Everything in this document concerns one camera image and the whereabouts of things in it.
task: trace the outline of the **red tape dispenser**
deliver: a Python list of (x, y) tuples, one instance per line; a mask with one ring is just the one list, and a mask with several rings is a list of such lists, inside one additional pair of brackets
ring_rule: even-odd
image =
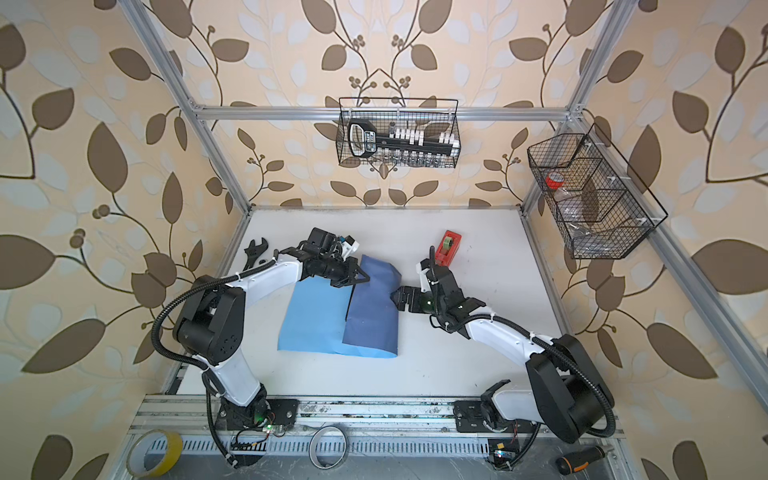
[(450, 230), (445, 231), (442, 241), (435, 252), (435, 262), (441, 266), (451, 266), (458, 245), (462, 242), (462, 236)]

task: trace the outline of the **black wire mesh basket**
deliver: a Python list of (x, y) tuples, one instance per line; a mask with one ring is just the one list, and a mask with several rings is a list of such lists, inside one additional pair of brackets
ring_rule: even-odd
[(455, 168), (462, 150), (457, 109), (458, 100), (446, 98), (342, 97), (339, 164)]
[(594, 129), (530, 146), (528, 163), (572, 257), (619, 260), (668, 214), (618, 149), (627, 171), (611, 166)]

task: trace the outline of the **folded cloth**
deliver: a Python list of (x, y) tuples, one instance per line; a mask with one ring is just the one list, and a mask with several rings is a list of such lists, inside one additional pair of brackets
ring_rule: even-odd
[(397, 355), (398, 311), (389, 296), (400, 287), (400, 272), (391, 263), (367, 255), (360, 268), (371, 277), (354, 286), (342, 342)]
[(396, 356), (385, 350), (342, 343), (352, 289), (332, 287), (330, 280), (319, 276), (298, 282), (280, 329), (277, 349), (372, 358)]

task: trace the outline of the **screwdriver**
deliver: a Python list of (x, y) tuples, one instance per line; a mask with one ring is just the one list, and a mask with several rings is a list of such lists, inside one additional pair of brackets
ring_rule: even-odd
[(554, 461), (554, 466), (558, 468), (561, 475), (570, 475), (584, 470), (590, 463), (605, 458), (606, 454), (613, 449), (612, 446), (600, 447), (595, 445), (580, 452), (563, 455)]

